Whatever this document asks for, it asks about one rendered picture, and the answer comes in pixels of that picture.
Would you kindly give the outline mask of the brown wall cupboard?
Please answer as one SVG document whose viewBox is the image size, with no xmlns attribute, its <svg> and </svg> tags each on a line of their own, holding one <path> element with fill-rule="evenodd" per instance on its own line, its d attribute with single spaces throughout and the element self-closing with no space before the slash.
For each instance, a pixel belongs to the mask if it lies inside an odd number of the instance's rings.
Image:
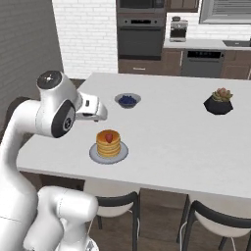
<svg viewBox="0 0 251 251">
<path fill-rule="evenodd" d="M 167 0 L 169 13 L 197 13 L 199 0 Z"/>
</svg>

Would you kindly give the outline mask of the grey bowl of blueberries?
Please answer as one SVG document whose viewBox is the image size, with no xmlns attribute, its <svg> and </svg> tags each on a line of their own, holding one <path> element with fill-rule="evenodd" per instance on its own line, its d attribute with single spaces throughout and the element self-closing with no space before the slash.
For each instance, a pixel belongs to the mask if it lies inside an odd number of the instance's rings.
<svg viewBox="0 0 251 251">
<path fill-rule="evenodd" d="M 141 97 L 134 93 L 122 93 L 115 97 L 115 101 L 123 108 L 130 109 L 141 101 Z"/>
</svg>

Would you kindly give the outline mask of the dark sink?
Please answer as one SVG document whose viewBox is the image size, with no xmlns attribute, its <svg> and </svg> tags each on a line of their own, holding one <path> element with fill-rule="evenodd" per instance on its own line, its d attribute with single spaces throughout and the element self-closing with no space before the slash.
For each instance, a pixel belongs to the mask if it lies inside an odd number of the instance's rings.
<svg viewBox="0 0 251 251">
<path fill-rule="evenodd" d="M 223 43 L 227 47 L 244 47 L 251 48 L 250 40 L 223 40 Z"/>
</svg>

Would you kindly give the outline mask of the brown base cupboards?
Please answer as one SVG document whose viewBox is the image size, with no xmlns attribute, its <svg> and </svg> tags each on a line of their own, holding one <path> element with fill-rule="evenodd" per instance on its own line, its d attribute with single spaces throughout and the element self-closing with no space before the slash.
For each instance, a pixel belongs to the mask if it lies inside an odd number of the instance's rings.
<svg viewBox="0 0 251 251">
<path fill-rule="evenodd" d="M 182 76 L 180 72 L 185 50 L 187 49 L 164 48 L 160 61 L 119 59 L 119 73 Z M 251 50 L 224 51 L 225 58 L 219 78 L 251 79 Z"/>
</svg>

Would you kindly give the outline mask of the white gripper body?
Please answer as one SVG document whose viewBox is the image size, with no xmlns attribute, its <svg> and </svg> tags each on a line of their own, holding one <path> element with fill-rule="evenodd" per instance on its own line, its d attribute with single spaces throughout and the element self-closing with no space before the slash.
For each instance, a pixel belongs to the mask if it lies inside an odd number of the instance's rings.
<svg viewBox="0 0 251 251">
<path fill-rule="evenodd" d="M 99 100 L 95 102 L 85 100 L 75 114 L 77 120 L 94 122 L 105 121 L 107 117 L 108 110 Z"/>
</svg>

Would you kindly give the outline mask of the black microwave oven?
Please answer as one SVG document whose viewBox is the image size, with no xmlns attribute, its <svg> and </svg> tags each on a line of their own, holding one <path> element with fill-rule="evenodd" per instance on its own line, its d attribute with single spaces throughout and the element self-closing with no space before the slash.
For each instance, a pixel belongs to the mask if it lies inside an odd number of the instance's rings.
<svg viewBox="0 0 251 251">
<path fill-rule="evenodd" d="M 119 13 L 163 13 L 165 0 L 117 0 Z"/>
</svg>

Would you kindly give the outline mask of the dark grey dishwasher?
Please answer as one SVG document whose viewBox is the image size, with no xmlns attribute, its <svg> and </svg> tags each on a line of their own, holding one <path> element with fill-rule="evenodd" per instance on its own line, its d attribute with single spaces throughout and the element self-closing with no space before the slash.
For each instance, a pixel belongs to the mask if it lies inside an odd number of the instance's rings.
<svg viewBox="0 0 251 251">
<path fill-rule="evenodd" d="M 182 76 L 219 78 L 224 58 L 224 50 L 187 49 L 183 53 L 180 73 Z"/>
</svg>

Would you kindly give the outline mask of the black built-in oven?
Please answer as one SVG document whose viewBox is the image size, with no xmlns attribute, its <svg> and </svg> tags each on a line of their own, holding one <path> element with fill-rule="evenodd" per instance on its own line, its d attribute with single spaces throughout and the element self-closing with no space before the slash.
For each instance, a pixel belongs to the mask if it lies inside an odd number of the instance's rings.
<svg viewBox="0 0 251 251">
<path fill-rule="evenodd" d="M 120 59 L 161 60 L 166 25 L 163 16 L 118 14 L 117 25 Z"/>
</svg>

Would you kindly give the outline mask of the succulent in black pot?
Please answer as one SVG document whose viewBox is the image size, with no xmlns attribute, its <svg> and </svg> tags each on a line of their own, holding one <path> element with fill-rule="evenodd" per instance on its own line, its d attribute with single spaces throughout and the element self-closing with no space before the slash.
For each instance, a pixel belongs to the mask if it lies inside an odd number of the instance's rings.
<svg viewBox="0 0 251 251">
<path fill-rule="evenodd" d="M 225 115 L 233 109 L 230 102 L 232 96 L 233 94 L 224 87 L 218 88 L 204 102 L 204 106 L 208 112 L 214 115 Z"/>
</svg>

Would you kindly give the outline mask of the stack of pancakes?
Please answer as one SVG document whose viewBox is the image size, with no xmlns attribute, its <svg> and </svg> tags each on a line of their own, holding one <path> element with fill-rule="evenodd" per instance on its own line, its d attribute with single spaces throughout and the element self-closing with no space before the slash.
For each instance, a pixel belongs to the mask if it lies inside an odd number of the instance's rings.
<svg viewBox="0 0 251 251">
<path fill-rule="evenodd" d="M 105 139 L 106 133 L 113 134 L 113 141 L 108 143 Z M 121 137 L 120 134 L 111 129 L 105 129 L 97 133 L 96 135 L 96 144 L 97 151 L 101 157 L 111 158 L 117 156 L 121 151 Z"/>
</svg>

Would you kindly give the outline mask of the black and white chair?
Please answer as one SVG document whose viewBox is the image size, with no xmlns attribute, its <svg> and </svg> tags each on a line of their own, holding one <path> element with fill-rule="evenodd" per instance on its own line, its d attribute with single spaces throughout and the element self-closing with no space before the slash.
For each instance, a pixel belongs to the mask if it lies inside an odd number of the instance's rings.
<svg viewBox="0 0 251 251">
<path fill-rule="evenodd" d="M 98 227 L 103 218 L 114 218 L 132 212 L 132 251 L 137 251 L 140 233 L 140 187 L 134 184 L 114 183 L 108 180 L 87 179 L 83 191 L 98 199 Z"/>
<path fill-rule="evenodd" d="M 249 234 L 246 251 L 251 251 L 251 199 L 206 193 L 187 194 L 176 238 L 179 251 L 188 251 L 195 222 L 222 238 L 219 251 L 223 251 L 228 239 L 233 251 L 236 251 L 234 239 L 246 234 Z"/>
</svg>

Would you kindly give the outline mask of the window with grey blinds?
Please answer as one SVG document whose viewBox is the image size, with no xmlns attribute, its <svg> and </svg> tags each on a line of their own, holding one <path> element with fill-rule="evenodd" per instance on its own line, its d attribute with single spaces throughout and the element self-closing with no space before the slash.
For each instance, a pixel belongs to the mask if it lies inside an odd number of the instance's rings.
<svg viewBox="0 0 251 251">
<path fill-rule="evenodd" d="M 251 0 L 202 0 L 199 23 L 251 25 Z"/>
</svg>

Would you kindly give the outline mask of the grey plate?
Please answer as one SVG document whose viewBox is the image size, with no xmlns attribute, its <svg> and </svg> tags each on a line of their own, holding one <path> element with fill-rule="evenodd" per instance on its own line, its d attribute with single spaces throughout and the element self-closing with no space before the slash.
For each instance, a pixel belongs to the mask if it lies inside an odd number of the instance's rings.
<svg viewBox="0 0 251 251">
<path fill-rule="evenodd" d="M 96 162 L 98 164 L 102 164 L 102 165 L 113 165 L 113 164 L 116 164 L 116 163 L 122 161 L 123 159 L 125 159 L 126 156 L 128 155 L 128 148 L 127 148 L 127 146 L 123 142 L 121 142 L 120 145 L 121 145 L 121 151 L 120 151 L 120 153 L 117 156 L 111 157 L 111 158 L 105 158 L 105 157 L 101 157 L 98 154 L 97 144 L 94 143 L 90 147 L 90 149 L 89 149 L 89 157 L 94 162 Z"/>
</svg>

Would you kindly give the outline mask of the silver coffee machine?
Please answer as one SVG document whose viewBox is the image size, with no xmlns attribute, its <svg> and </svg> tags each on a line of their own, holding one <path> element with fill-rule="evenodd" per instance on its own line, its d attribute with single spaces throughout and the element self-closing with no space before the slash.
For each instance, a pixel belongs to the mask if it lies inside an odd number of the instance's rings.
<svg viewBox="0 0 251 251">
<path fill-rule="evenodd" d="M 170 41 L 171 42 L 185 42 L 187 28 L 188 28 L 187 20 L 183 20 L 179 16 L 172 17 Z"/>
</svg>

